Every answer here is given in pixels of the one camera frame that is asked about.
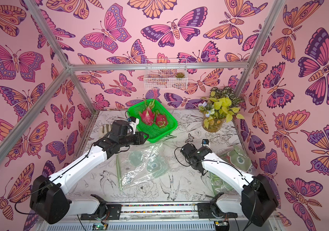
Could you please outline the clear green zip-top bag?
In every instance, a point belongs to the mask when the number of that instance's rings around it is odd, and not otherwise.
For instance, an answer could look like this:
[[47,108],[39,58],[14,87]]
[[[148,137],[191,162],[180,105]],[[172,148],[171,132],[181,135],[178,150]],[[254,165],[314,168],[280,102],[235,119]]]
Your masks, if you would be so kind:
[[117,155],[116,166],[121,191],[152,181],[170,170],[162,143],[132,145]]

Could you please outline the pink dragon fruit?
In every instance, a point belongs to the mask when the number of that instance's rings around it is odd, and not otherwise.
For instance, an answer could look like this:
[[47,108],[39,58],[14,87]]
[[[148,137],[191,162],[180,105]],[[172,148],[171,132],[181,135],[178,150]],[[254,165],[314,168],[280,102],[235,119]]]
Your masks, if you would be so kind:
[[161,114],[159,111],[156,111],[155,124],[161,129],[165,128],[168,125],[167,117],[164,114]]
[[154,100],[152,100],[152,101],[145,100],[144,106],[145,106],[145,110],[142,111],[141,113],[139,113],[141,121],[145,125],[151,126],[151,125],[153,125],[154,119],[155,119],[155,114],[153,112],[155,102],[154,102]]

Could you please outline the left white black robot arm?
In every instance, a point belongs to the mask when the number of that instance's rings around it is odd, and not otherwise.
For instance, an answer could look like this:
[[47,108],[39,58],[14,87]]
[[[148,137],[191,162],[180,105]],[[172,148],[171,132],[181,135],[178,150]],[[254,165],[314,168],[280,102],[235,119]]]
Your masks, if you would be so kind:
[[111,130],[94,142],[89,150],[67,167],[48,177],[39,176],[33,182],[30,208],[48,224],[56,224],[66,216],[88,214],[102,219],[108,215],[107,202],[96,194],[90,199],[67,198],[67,194],[86,174],[115,154],[128,151],[132,145],[142,145],[149,138],[137,131],[140,120],[133,116],[115,120]]

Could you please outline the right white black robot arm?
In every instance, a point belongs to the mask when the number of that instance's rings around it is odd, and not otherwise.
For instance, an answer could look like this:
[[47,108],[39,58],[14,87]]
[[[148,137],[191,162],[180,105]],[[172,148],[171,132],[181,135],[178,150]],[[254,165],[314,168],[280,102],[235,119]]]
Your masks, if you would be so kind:
[[239,170],[223,161],[203,140],[202,147],[197,149],[194,144],[187,143],[180,148],[188,166],[203,174],[210,172],[229,184],[239,195],[230,198],[225,193],[218,193],[209,203],[209,211],[215,218],[227,218],[230,213],[243,214],[253,224],[262,227],[273,212],[278,208],[277,196],[261,174],[254,176]]

